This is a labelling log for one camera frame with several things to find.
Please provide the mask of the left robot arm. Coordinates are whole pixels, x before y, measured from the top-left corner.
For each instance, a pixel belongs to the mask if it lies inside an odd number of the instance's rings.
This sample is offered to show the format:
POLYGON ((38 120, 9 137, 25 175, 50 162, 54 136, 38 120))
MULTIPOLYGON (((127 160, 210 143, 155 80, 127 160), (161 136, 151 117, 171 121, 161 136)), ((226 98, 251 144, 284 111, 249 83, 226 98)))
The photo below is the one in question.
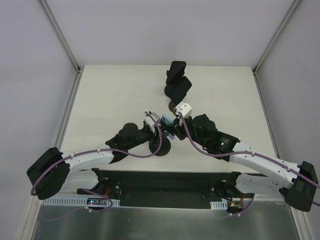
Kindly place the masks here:
POLYGON ((131 156, 129 150, 144 143, 149 144, 151 156, 165 156, 171 149, 161 127, 150 129, 146 123, 141 129, 134 123, 125 124, 113 138, 93 150, 66 153, 51 147, 26 171, 32 184, 31 195, 45 200, 59 192, 80 194, 90 190, 102 194, 106 183, 98 171, 131 156))

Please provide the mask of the black round-base phone stand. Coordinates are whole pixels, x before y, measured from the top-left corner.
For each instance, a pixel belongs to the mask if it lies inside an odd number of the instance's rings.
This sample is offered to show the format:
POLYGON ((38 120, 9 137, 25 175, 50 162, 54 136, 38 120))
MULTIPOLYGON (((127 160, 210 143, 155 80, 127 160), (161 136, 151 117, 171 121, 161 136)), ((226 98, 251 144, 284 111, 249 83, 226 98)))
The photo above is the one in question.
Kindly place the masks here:
POLYGON ((167 155, 171 150, 171 142, 167 137, 162 138, 162 143, 160 146, 160 140, 158 137, 149 141, 148 147, 152 154, 155 153, 157 157, 163 157, 167 155))

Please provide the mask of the light blue phone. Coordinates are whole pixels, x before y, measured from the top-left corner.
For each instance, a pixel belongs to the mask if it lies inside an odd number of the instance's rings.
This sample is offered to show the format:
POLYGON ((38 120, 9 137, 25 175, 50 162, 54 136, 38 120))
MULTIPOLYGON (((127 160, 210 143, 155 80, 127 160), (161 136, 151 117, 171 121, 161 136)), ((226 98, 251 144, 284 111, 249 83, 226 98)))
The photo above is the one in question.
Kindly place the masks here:
POLYGON ((168 137, 171 140, 174 140, 175 139, 175 134, 173 132, 174 121, 167 114, 162 115, 161 121, 163 122, 163 127, 165 128, 165 132, 168 133, 168 137))

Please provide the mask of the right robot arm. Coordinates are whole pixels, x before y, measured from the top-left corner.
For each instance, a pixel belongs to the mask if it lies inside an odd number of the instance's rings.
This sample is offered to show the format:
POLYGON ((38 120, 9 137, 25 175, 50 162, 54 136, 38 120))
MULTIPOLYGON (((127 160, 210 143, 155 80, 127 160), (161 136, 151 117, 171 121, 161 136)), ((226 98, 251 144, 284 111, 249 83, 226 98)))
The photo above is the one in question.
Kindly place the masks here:
POLYGON ((320 188, 315 167, 303 161, 300 164, 271 157, 255 150, 237 137, 221 132, 206 114, 185 117, 176 112, 178 123, 175 135, 188 138, 201 154, 245 166, 259 173, 233 172, 225 183, 230 197, 239 194, 275 195, 302 212, 309 212, 315 205, 316 191, 320 188))

